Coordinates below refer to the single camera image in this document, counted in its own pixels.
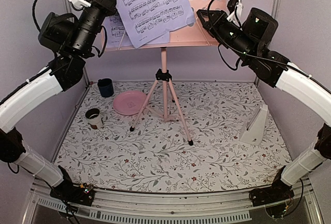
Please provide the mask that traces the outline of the paper coffee cup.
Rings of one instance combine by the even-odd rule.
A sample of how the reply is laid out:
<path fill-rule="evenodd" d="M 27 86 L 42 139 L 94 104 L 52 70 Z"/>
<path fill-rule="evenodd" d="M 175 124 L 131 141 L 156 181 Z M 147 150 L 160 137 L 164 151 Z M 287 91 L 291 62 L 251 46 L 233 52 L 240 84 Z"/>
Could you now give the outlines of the paper coffee cup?
<path fill-rule="evenodd" d="M 103 127 L 103 120 L 99 109 L 89 109 L 85 113 L 85 118 L 92 129 L 100 129 Z"/>

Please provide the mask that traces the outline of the left aluminium frame post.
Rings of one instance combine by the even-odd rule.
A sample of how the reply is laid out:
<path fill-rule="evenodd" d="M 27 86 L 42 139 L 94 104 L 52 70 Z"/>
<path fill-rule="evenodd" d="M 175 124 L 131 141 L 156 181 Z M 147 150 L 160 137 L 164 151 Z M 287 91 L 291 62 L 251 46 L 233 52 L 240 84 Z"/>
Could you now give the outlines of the left aluminium frame post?
<path fill-rule="evenodd" d="M 75 12 L 75 10 L 71 7 L 71 4 L 67 0 L 63 0 L 63 5 L 64 5 L 66 13 L 74 13 L 76 16 L 78 15 Z M 83 81 L 84 81 L 85 86 L 88 87 L 89 86 L 89 78 L 88 78 L 87 71 L 86 71 L 85 67 L 83 68 Z"/>

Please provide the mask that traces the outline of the pink plate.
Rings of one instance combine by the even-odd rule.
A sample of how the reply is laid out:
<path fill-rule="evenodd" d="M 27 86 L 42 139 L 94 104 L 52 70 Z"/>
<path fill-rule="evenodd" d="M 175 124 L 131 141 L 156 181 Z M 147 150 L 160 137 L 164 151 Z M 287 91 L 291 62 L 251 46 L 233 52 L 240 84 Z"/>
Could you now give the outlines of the pink plate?
<path fill-rule="evenodd" d="M 118 94 L 113 100 L 113 109 L 118 114 L 131 116 L 138 114 L 146 94 L 142 91 L 126 91 Z"/>

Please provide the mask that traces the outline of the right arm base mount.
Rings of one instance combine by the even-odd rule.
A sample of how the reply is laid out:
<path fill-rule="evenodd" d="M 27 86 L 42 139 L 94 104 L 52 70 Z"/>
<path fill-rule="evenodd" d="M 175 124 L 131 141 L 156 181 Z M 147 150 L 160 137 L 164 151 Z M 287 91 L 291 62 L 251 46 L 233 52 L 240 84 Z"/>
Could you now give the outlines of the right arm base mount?
<path fill-rule="evenodd" d="M 255 188 L 249 192 L 249 199 L 253 206 L 261 206 L 294 197 L 291 186 L 282 181 L 272 183 L 265 188 Z"/>

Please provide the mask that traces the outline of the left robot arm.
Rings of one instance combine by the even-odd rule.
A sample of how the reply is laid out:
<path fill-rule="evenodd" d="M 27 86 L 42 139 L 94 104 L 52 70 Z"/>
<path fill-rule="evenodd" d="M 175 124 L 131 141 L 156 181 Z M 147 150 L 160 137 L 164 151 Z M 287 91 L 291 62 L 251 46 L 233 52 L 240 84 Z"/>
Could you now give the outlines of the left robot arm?
<path fill-rule="evenodd" d="M 25 146 L 16 124 L 49 98 L 65 92 L 83 77 L 87 58 L 93 57 L 96 36 L 105 31 L 106 17 L 116 14 L 116 0 L 68 0 L 80 11 L 57 15 L 49 13 L 37 25 L 39 43 L 54 58 L 35 76 L 27 79 L 1 101 L 1 160 L 14 163 L 56 187 L 65 200 L 73 200 L 77 189 L 70 177 L 33 149 Z"/>

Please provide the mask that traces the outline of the pink music stand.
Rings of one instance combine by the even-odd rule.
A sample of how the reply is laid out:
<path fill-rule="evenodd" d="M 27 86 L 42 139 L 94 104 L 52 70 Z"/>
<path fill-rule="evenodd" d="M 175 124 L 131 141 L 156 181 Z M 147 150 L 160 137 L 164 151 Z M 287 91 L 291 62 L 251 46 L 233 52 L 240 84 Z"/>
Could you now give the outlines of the pink music stand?
<path fill-rule="evenodd" d="M 199 21 L 196 13 L 196 11 L 200 8 L 206 7 L 208 5 L 208 2 L 209 0 L 189 0 L 190 6 L 194 13 L 195 23 L 192 26 L 186 26 L 170 32 L 169 43 L 171 45 L 169 47 L 215 46 L 217 44 L 217 41 L 211 38 L 207 31 L 202 27 L 202 24 Z M 157 115 L 159 115 L 164 121 L 171 121 L 175 119 L 173 116 L 170 115 L 168 109 L 168 97 L 171 96 L 173 103 L 175 103 L 177 106 L 178 116 L 182 121 L 183 128 L 188 138 L 188 143 L 189 145 L 192 145 L 193 141 L 187 128 L 182 110 L 180 108 L 178 97 L 175 93 L 175 89 L 172 83 L 172 77 L 167 69 L 167 48 L 168 47 L 160 48 L 162 66 L 156 73 L 156 79 L 153 82 L 152 88 L 146 95 L 146 99 L 138 114 L 136 114 L 136 118 L 130 127 L 130 131 L 135 130 L 136 124 L 139 121 L 139 118 L 143 111 L 147 108 L 149 99 L 153 94 L 157 83 L 161 81 L 163 86 L 163 112 L 157 112 Z"/>

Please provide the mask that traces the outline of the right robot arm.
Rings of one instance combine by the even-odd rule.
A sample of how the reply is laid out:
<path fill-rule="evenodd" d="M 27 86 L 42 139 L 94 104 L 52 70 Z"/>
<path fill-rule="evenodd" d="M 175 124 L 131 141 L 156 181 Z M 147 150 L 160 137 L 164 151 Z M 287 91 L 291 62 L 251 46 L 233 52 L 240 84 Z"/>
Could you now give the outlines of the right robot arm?
<path fill-rule="evenodd" d="M 228 21 L 223 10 L 200 9 L 197 16 L 220 45 L 239 56 L 242 66 L 249 67 L 269 86 L 298 99 L 324 121 L 316 143 L 277 172 L 267 196 L 279 201 L 300 178 L 330 159 L 330 91 L 284 55 L 268 48 L 278 22 L 263 10 L 251 8 L 242 27 Z"/>

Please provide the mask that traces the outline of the white metronome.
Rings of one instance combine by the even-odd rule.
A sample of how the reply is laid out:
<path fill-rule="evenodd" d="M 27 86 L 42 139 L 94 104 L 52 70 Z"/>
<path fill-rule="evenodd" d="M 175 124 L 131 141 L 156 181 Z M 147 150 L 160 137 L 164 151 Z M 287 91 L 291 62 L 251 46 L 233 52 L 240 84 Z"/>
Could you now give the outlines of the white metronome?
<path fill-rule="evenodd" d="M 268 106 L 259 104 L 254 113 L 247 118 L 240 130 L 239 140 L 250 145 L 260 145 L 264 136 Z"/>

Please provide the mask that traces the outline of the dark blue mug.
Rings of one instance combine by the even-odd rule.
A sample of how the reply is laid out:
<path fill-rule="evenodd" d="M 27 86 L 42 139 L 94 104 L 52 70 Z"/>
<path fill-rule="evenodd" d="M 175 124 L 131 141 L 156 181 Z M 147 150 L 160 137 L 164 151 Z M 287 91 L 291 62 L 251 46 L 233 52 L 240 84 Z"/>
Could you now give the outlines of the dark blue mug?
<path fill-rule="evenodd" d="M 102 97 L 108 98 L 114 95 L 113 83 L 111 79 L 99 79 L 97 86 Z"/>

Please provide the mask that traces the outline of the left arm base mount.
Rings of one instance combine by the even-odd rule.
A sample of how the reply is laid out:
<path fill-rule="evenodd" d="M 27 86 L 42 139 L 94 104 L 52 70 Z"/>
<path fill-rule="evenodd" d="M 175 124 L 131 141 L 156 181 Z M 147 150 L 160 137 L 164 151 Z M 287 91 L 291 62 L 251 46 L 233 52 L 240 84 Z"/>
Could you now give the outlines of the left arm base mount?
<path fill-rule="evenodd" d="M 91 206 L 95 197 L 93 185 L 75 185 L 67 171 L 61 166 L 58 167 L 63 174 L 63 181 L 56 187 L 52 186 L 50 196 L 70 203 Z"/>

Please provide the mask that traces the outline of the front aluminium rail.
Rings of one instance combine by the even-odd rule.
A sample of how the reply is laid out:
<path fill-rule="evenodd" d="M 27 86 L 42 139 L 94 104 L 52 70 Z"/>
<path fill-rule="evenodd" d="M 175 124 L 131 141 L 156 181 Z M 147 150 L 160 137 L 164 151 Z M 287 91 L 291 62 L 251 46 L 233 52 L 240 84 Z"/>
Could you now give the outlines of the front aluminium rail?
<path fill-rule="evenodd" d="M 23 223 L 323 223 L 308 178 L 293 186 L 289 212 L 285 201 L 254 206 L 249 189 L 204 193 L 141 193 L 96 189 L 91 206 L 74 204 L 74 212 L 50 196 L 41 180 L 28 193 Z"/>

